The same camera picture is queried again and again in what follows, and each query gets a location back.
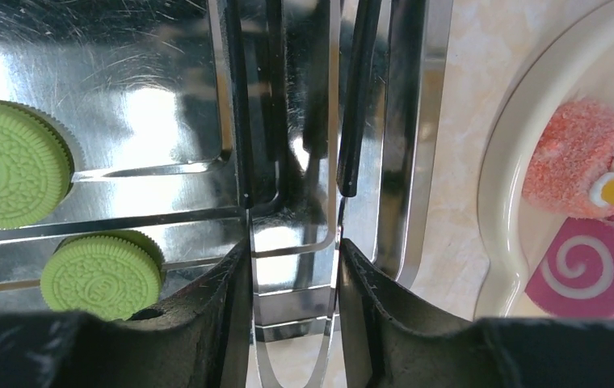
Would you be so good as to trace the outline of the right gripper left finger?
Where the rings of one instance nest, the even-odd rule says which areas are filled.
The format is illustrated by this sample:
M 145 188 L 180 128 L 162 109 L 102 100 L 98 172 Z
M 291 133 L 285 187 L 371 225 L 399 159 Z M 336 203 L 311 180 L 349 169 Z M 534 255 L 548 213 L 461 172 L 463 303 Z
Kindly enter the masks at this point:
M 0 313 L 0 387 L 243 387 L 250 265 L 242 240 L 204 275 L 128 320 Z

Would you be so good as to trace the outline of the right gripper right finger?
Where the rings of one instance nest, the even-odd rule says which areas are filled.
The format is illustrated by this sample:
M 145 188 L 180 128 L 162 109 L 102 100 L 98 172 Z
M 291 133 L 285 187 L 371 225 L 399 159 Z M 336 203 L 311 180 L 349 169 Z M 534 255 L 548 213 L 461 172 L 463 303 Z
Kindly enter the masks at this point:
M 470 322 L 398 284 L 351 240 L 339 255 L 350 387 L 614 387 L 614 320 Z

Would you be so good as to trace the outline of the black-tipped metal tongs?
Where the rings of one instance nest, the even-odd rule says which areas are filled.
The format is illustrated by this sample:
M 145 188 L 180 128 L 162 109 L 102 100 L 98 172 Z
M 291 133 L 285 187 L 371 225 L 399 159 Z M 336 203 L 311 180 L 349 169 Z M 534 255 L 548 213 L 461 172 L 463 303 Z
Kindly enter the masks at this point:
M 252 285 L 251 339 L 255 348 L 255 359 L 259 381 L 263 387 L 278 387 L 274 369 L 268 355 L 267 345 L 259 340 L 263 330 L 259 326 L 262 320 L 257 281 L 257 258 L 254 249 L 254 224 L 251 210 L 254 207 L 254 160 L 252 136 L 247 128 L 250 118 L 248 89 L 246 80 L 245 51 L 242 43 L 242 27 L 238 2 L 221 1 L 219 3 L 220 24 L 227 39 L 225 47 L 230 77 L 230 106 L 233 111 L 234 141 L 238 177 L 238 202 L 244 210 L 246 235 L 244 247 L 249 256 Z M 368 77 L 372 72 L 372 56 L 376 45 L 376 30 L 381 12 L 381 2 L 360 1 L 358 3 L 353 42 L 351 46 L 350 68 L 347 71 L 347 88 L 342 116 L 342 129 L 337 168 L 337 186 L 341 195 L 337 218 L 332 273 L 330 276 L 330 294 L 327 316 L 319 348 L 318 357 L 306 385 L 320 387 L 326 376 L 332 336 L 334 333 L 334 316 L 339 299 L 339 271 L 345 256 L 345 238 L 343 236 L 347 201 L 356 196 L 358 191 L 361 145 L 364 136 L 366 103 L 368 102 Z

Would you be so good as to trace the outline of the pink swirl roll cake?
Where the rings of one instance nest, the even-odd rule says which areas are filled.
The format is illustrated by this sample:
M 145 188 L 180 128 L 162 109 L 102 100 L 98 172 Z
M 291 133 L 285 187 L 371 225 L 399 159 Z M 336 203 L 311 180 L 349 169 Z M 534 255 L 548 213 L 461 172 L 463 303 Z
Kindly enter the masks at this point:
M 555 318 L 614 318 L 614 222 L 564 221 L 516 311 Z

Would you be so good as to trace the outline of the stainless steel tray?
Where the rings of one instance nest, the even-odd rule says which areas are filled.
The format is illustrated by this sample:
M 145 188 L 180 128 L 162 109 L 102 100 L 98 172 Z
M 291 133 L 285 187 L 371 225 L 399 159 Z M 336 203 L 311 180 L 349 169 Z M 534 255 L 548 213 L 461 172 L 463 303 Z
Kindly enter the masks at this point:
M 65 240 L 123 230 L 169 296 L 242 237 L 219 1 L 0 1 L 0 100 L 44 113 L 74 161 L 46 218 L 0 230 L 0 311 L 43 310 Z M 240 1 L 263 338 L 326 318 L 355 1 Z M 385 1 L 346 234 L 411 286 L 420 265 L 452 3 Z

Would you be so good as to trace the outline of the pink dome cupcake toy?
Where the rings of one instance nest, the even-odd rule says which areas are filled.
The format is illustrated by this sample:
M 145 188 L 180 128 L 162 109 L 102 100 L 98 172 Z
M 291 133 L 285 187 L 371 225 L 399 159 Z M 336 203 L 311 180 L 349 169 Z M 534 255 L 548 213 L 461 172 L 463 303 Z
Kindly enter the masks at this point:
M 614 180 L 614 107 L 595 99 L 562 104 L 545 127 L 526 171 L 522 197 L 566 217 L 602 218 L 601 196 Z

